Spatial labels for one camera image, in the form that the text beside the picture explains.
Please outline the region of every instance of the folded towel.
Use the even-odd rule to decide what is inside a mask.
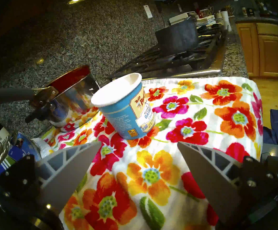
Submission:
[[[212,24],[215,24],[215,23],[216,23],[215,18],[211,18],[211,19],[209,19],[209,20],[207,20],[207,21],[198,21],[198,22],[196,23],[196,25],[197,25],[197,26],[212,25]]]
[[[202,21],[207,21],[207,20],[212,19],[212,18],[215,18],[215,16],[210,15],[210,16],[207,16],[207,17],[204,17],[204,18],[199,18],[199,19],[197,19],[197,21],[202,22]]]

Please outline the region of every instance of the bottle label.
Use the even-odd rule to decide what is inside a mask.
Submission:
[[[8,131],[4,127],[0,130],[0,145],[2,141],[4,141],[4,139],[8,136],[8,134]]]

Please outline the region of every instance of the screw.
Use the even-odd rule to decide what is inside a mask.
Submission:
[[[255,181],[248,180],[247,184],[248,184],[249,187],[256,187],[256,182]]]
[[[270,178],[270,179],[273,179],[273,175],[270,174],[270,173],[267,173],[266,176],[267,176],[268,178]]]

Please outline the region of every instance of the blue package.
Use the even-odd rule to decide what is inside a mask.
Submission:
[[[0,164],[0,174],[26,155],[34,155],[36,162],[41,159],[39,152],[36,150],[34,144],[29,138],[19,132],[17,134],[17,140],[20,140],[19,146],[21,148],[19,148],[18,146],[12,146],[12,148],[9,150],[8,155]]]

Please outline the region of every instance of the recessed ceiling light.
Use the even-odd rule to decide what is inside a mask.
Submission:
[[[73,4],[73,3],[77,3],[77,2],[82,2],[84,0],[71,0],[68,2],[68,4]]]

